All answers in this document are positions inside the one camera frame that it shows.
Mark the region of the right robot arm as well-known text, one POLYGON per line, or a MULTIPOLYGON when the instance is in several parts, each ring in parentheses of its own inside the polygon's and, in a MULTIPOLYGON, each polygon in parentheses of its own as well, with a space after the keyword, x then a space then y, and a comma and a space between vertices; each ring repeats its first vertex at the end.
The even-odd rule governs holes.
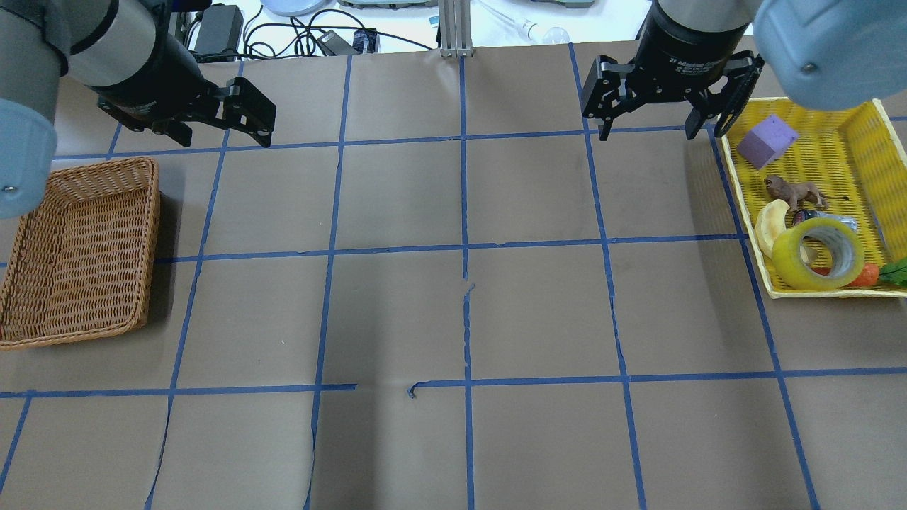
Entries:
POLYGON ((581 114, 606 141, 622 114, 686 101, 687 139, 708 120, 723 137, 764 67, 806 109, 841 111, 894 96, 906 84, 905 3, 654 1, 630 62, 594 60, 581 114))

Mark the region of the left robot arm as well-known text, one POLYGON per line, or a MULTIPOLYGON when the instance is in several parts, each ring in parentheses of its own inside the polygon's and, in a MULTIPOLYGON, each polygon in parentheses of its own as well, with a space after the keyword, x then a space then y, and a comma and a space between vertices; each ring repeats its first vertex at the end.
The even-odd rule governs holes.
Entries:
POLYGON ((208 81, 173 35, 175 13, 210 1, 4 1, 1 4, 1 213, 42 203, 57 148, 62 77, 94 91, 133 132, 192 143, 191 123, 239 130, 269 148, 276 106, 249 80, 208 81))

